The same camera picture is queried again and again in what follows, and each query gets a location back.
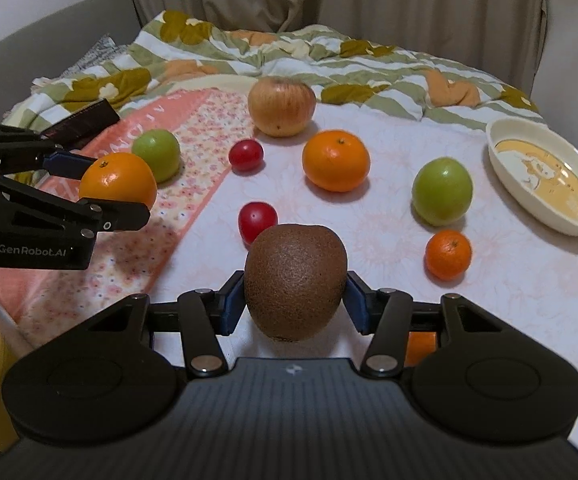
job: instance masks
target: kiwi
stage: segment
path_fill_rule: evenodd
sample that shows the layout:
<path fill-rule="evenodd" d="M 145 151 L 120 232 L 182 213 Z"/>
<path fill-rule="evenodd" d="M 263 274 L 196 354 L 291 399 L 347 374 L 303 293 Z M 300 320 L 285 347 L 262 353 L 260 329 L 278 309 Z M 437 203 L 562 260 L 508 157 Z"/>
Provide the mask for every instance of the kiwi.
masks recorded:
<path fill-rule="evenodd" d="M 320 225 L 280 224 L 262 231 L 245 264 L 245 297 L 269 338 L 300 341 L 335 314 L 346 283 L 342 240 Z"/>

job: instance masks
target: green apple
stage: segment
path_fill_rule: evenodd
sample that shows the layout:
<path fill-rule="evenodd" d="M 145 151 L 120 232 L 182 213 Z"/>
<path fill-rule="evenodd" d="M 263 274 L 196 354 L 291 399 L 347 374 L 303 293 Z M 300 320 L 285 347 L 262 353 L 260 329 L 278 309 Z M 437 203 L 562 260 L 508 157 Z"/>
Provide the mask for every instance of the green apple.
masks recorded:
<path fill-rule="evenodd" d="M 180 144 L 168 130 L 149 130 L 133 141 L 131 153 L 146 162 L 156 182 L 164 182 L 180 168 Z"/>
<path fill-rule="evenodd" d="M 413 207 L 432 226 L 446 226 L 462 218 L 472 198 L 469 171 L 448 156 L 425 164 L 413 182 Z"/>

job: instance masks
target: pillow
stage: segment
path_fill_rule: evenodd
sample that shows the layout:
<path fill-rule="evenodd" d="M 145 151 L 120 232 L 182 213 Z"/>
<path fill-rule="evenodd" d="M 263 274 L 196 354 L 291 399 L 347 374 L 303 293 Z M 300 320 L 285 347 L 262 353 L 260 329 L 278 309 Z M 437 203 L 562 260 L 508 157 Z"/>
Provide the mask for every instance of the pillow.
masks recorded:
<path fill-rule="evenodd" d="M 108 34 L 105 34 L 74 65 L 62 72 L 60 78 L 78 74 L 87 68 L 101 64 L 103 61 L 120 56 L 126 52 L 127 48 L 128 45 L 116 45 L 115 41 Z"/>

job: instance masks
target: pink towel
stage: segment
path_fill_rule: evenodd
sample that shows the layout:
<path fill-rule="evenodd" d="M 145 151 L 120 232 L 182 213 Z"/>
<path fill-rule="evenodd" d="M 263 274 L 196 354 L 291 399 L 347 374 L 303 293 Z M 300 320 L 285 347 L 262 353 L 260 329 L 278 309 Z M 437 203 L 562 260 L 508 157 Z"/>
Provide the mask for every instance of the pink towel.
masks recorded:
<path fill-rule="evenodd" d="M 230 169 L 230 147 L 251 137 L 246 96 L 217 89 L 161 97 L 105 130 L 83 150 L 127 152 L 133 139 L 165 128 L 180 142 L 185 168 L 158 189 L 149 223 L 137 232 L 100 233 L 87 270 L 0 269 L 0 305 L 40 346 L 128 294 L 146 292 Z M 78 181 L 48 178 L 44 191 L 78 199 Z"/>

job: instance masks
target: gray headboard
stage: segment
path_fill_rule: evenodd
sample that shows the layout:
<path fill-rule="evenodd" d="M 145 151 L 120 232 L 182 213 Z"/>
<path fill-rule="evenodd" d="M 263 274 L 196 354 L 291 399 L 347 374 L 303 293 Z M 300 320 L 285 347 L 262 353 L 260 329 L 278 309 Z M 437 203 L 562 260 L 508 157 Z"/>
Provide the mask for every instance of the gray headboard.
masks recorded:
<path fill-rule="evenodd" d="M 59 76 L 105 34 L 126 44 L 139 31 L 132 0 L 85 0 L 0 41 L 0 122 L 30 95 L 34 78 Z"/>

